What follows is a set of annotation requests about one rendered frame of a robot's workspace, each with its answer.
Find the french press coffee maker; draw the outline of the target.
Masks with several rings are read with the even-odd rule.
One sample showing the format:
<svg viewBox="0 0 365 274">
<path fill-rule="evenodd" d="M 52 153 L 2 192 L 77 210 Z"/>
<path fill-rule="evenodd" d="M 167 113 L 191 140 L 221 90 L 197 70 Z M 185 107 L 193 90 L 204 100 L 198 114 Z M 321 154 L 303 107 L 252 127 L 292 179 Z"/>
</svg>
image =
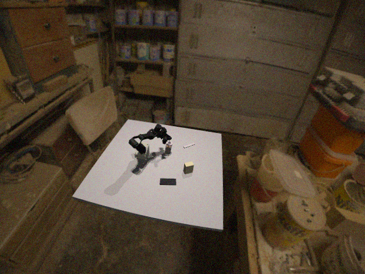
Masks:
<svg viewBox="0 0 365 274">
<path fill-rule="evenodd" d="M 169 156 L 171 154 L 172 144 L 173 143 L 171 141 L 166 142 L 164 155 Z"/>
</svg>

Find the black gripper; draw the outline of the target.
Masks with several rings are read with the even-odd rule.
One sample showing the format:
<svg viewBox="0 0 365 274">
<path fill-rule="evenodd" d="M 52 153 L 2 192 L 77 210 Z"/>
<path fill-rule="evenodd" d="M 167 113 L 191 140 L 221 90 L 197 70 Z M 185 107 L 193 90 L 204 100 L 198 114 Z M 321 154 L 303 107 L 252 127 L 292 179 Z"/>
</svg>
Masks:
<svg viewBox="0 0 365 274">
<path fill-rule="evenodd" d="M 162 136 L 160 131 L 159 131 L 159 134 L 157 136 L 157 138 L 161 138 L 161 139 L 163 138 L 163 140 L 162 140 L 163 144 L 165 144 L 167 142 L 167 140 L 171 140 L 171 138 L 169 138 L 169 137 L 170 136 L 167 133 L 165 133 L 164 136 Z"/>
</svg>

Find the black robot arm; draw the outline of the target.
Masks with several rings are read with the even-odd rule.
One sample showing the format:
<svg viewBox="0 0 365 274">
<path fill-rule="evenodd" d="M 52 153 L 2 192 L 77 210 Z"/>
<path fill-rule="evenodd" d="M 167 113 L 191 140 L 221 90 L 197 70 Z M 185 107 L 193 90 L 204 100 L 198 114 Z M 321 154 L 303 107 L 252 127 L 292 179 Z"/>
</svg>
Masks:
<svg viewBox="0 0 365 274">
<path fill-rule="evenodd" d="M 138 136 L 134 136 L 129 140 L 128 143 L 142 155 L 146 152 L 146 147 L 141 143 L 141 141 L 143 141 L 144 139 L 151 140 L 154 137 L 157 137 L 159 131 L 161 135 L 164 136 L 164 134 L 167 132 L 167 129 L 165 129 L 165 127 L 162 127 L 160 124 L 157 124 L 155 128 L 150 129 L 147 134 L 139 134 Z M 139 138 L 141 140 L 139 144 L 137 141 L 135 141 L 136 138 Z"/>
</svg>

